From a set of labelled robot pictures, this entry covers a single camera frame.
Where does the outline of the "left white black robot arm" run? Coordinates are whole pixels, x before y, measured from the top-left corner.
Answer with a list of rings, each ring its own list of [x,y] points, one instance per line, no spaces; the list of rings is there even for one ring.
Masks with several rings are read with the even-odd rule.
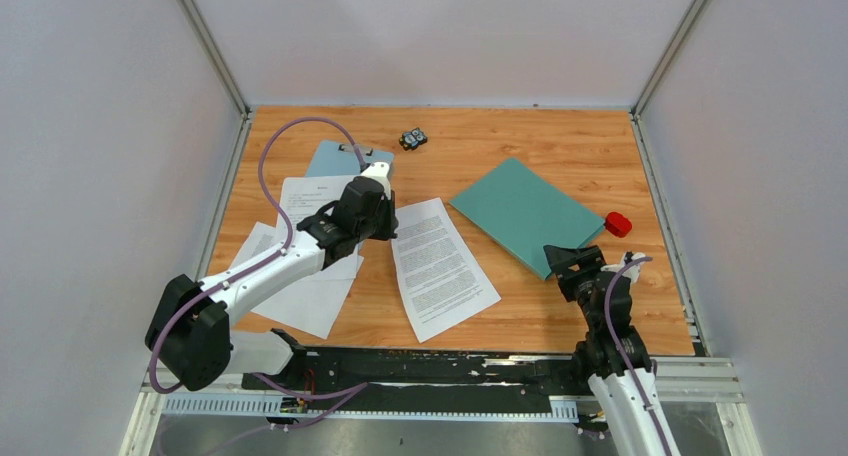
[[[194,281],[186,275],[167,285],[145,336],[151,351],[151,386],[163,364],[189,391],[225,374],[260,373],[283,389],[306,376],[304,348],[283,330],[234,330],[256,306],[297,281],[351,256],[367,239],[396,236],[395,198],[388,176],[372,165],[352,178],[340,197],[300,221],[289,241],[277,243],[235,268]]]

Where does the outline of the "green file folder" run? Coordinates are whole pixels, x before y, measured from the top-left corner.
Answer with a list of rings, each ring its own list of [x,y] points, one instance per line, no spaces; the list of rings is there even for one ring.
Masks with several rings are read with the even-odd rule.
[[[536,276],[551,275],[543,247],[583,248],[604,219],[515,158],[504,160],[450,204]]]

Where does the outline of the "printed text paper sheet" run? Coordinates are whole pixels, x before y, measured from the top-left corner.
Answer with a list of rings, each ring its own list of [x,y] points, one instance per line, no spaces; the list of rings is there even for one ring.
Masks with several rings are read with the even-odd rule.
[[[391,240],[401,300],[424,343],[501,301],[439,198],[396,211]]]

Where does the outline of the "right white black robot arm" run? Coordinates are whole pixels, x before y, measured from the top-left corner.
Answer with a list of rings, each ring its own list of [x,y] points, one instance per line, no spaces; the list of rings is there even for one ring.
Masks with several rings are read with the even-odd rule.
[[[543,251],[564,298],[579,306],[587,324],[569,376],[595,396],[600,413],[578,428],[609,435],[620,455],[678,455],[656,389],[657,364],[631,317],[631,288],[652,258],[627,252],[609,264],[597,246],[545,245]]]

